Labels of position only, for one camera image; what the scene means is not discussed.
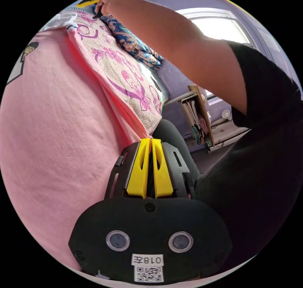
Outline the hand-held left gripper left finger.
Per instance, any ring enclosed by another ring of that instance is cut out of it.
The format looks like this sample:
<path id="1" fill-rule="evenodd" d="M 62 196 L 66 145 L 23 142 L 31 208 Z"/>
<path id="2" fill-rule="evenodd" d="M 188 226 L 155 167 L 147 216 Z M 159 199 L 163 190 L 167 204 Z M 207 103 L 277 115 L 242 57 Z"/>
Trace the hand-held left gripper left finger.
<path id="1" fill-rule="evenodd" d="M 141 139 L 127 185 L 127 194 L 146 198 L 151 139 Z"/>

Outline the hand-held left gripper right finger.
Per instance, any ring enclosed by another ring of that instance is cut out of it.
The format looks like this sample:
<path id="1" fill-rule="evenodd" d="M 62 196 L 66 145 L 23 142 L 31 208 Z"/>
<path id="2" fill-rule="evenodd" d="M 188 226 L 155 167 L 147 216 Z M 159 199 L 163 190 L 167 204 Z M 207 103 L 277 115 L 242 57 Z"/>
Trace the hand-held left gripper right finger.
<path id="1" fill-rule="evenodd" d="M 155 197 L 171 197 L 173 187 L 162 148 L 161 140 L 152 139 L 153 177 Z"/>

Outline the person's right hand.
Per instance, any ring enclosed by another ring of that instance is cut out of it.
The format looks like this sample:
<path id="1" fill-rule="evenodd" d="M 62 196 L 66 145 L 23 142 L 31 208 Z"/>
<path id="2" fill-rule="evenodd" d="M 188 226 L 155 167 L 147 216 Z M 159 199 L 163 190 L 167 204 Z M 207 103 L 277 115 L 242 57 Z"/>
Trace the person's right hand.
<path id="1" fill-rule="evenodd" d="M 103 15 L 110 15 L 111 8 L 115 4 L 118 4 L 121 0 L 100 0 L 95 8 L 95 13 L 101 12 Z"/>

